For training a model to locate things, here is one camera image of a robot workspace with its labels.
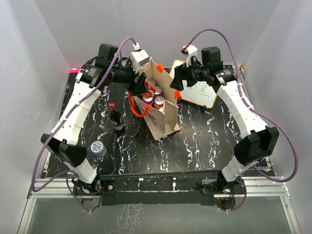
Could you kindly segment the beige canvas tote bag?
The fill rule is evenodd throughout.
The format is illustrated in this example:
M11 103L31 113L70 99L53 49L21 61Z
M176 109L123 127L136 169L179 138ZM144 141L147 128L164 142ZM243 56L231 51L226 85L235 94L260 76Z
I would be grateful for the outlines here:
M145 119L155 140L160 140L161 138L180 130L180 126L177 123L177 98L180 96L180 93L170 87L170 84L173 81L171 76L165 70L158 69L158 67L159 65L150 59L139 72L144 72L147 75L147 78L155 79L162 89L165 99L163 111L144 103L137 96L131 94L128 95L133 114Z

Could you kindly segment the aluminium frame rail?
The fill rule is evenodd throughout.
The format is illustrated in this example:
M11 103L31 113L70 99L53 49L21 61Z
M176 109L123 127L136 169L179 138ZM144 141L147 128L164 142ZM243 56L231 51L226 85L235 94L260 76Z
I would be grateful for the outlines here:
M245 177L234 194L210 191L208 172L103 175L99 191L37 179L20 234L298 234L286 184Z

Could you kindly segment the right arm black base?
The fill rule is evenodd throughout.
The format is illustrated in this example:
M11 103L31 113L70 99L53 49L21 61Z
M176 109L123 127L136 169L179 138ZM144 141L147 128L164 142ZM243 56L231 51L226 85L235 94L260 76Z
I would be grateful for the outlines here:
M226 182L224 179L203 179L196 183L195 188L204 195L225 195L225 199L234 198L237 192L245 189L244 180L241 178L232 182Z

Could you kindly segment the blue white tin can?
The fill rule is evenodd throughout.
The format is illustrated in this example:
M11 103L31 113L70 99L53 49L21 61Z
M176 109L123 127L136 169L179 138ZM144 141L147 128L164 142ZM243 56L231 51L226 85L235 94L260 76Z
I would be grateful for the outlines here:
M107 154L107 149L101 141L94 141L90 146L91 152L99 158L104 157Z

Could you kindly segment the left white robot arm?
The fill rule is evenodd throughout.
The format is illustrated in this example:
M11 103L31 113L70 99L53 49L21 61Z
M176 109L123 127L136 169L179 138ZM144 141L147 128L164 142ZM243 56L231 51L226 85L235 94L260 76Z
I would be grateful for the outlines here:
M134 51L122 66L121 50L117 46L101 44L98 55L80 68L72 96L58 124L51 133L41 137L49 152L78 176L91 195L100 191L101 183L95 179L97 173L86 158L86 148L77 145L78 137L94 102L111 82L124 84L132 96L147 92L146 76L139 73L139 69L149 62L150 57L137 42L133 47Z

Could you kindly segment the small whiteboard wooden frame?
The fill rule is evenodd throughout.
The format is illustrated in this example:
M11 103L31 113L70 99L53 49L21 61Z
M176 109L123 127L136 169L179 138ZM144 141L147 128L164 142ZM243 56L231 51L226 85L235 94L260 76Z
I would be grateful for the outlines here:
M175 68L179 67L180 65L183 65L186 63L183 60L176 59L174 60L169 75L174 80L176 75L181 75L182 72L176 72ZM201 71L202 68L200 66L193 65L191 67L193 71ZM182 87L181 84L183 84L183 91L180 91L181 99L184 101L191 102L193 104L206 107L208 109L211 109L214 106L214 103L217 98L217 94L213 90L211 86L207 84L205 81L198 81L194 86L188 87L186 80L178 81L176 79L174 83L174 88L177 89L179 87Z

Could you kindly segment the pink tape strip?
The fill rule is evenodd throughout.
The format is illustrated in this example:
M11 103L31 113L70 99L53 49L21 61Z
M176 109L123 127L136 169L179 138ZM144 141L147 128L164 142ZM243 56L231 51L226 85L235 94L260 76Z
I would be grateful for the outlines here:
M79 69L70 69L69 73L72 74L72 73L78 73L79 72Z

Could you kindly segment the cola glass bottle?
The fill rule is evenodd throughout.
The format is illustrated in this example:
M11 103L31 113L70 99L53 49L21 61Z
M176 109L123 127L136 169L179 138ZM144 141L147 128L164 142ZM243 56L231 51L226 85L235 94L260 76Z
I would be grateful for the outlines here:
M109 108L110 108L109 119L114 130L119 134L124 133L125 126L122 114L117 110L115 104L112 102L109 103Z

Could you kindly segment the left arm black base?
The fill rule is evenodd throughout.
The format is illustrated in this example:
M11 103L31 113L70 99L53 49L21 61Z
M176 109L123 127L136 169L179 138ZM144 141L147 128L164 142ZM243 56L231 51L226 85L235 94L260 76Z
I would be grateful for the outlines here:
M100 180L96 177L91 184L82 182L79 179L71 179L71 182L74 185L75 195L104 196L115 195L116 193L116 182L114 180Z

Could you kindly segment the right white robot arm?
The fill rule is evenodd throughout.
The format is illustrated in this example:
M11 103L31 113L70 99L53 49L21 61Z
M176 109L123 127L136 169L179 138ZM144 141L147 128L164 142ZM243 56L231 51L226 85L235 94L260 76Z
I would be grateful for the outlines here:
M238 177L273 153L279 131L251 111L246 95L238 90L238 76L232 66L223 64L218 47L202 49L202 61L197 60L197 48L193 45L184 46L182 53L186 61L174 68L170 87L183 91L186 86L207 83L227 105L241 133L242 140L235 145L233 158L217 178L218 189L227 194L234 189Z

